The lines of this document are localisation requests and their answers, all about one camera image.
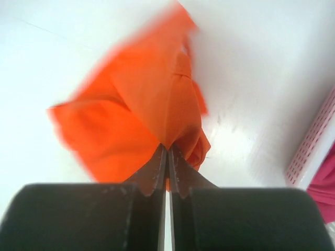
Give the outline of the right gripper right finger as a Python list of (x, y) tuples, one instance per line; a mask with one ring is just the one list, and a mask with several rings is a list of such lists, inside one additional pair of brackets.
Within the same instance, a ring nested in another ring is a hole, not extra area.
[(294, 188), (219, 188), (169, 150), (173, 250), (328, 250), (313, 199)]

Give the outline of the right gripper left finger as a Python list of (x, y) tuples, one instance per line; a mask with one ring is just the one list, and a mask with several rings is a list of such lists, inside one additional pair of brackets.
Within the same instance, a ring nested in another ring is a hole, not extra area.
[(1, 222), (1, 250), (164, 250), (165, 147), (125, 182), (29, 184)]

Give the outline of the orange t shirt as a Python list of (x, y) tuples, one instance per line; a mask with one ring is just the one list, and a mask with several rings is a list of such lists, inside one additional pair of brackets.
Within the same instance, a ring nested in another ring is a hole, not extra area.
[(96, 181), (125, 181), (159, 145), (177, 146), (194, 169), (205, 160), (207, 108), (188, 42), (195, 27), (174, 5), (108, 57), (70, 100), (49, 109), (58, 136)]

